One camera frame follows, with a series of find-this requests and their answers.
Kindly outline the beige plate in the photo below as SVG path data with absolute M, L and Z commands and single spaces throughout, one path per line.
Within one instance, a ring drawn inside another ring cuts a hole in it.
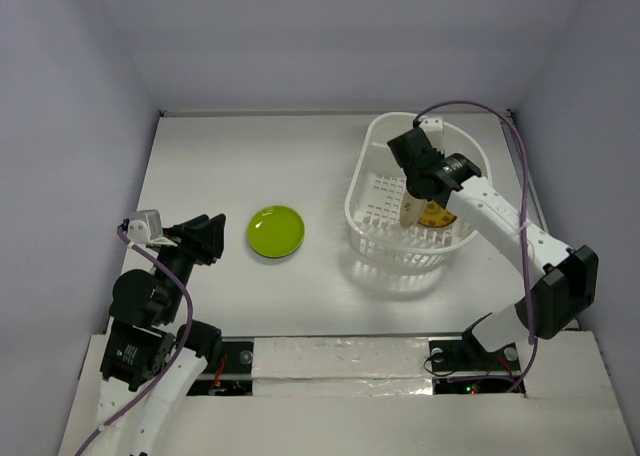
M 403 229 L 416 225 L 422 217 L 428 201 L 415 198 L 406 191 L 401 200 L 399 224 Z

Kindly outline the yellow brown-rimmed plate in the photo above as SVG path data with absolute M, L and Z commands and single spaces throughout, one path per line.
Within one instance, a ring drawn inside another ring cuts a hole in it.
M 456 221 L 457 217 L 435 201 L 428 201 L 418 223 L 428 228 L 444 228 Z

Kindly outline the lime green plate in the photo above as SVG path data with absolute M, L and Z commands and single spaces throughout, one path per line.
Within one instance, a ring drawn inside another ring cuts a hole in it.
M 288 206 L 273 205 L 260 209 L 247 226 L 247 241 L 258 255 L 269 259 L 288 257 L 305 238 L 301 215 Z

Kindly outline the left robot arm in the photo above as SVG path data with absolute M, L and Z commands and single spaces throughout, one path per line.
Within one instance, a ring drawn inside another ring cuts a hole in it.
M 195 319 L 187 283 L 194 267 L 221 258 L 225 224 L 219 214 L 165 227 L 144 210 L 118 226 L 151 267 L 122 273 L 112 288 L 97 427 L 80 454 L 159 454 L 192 384 L 223 361 L 221 331 Z

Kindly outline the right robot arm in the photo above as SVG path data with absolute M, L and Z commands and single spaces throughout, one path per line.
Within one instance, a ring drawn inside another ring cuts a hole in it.
M 524 296 L 468 327 L 460 346 L 439 354 L 473 368 L 491 362 L 499 350 L 521 341 L 550 340 L 591 306 L 599 258 L 588 246 L 577 249 L 552 237 L 515 209 L 468 157 L 444 155 L 416 126 L 387 143 L 404 172 L 408 193 L 435 202 L 464 219 L 522 276 Z

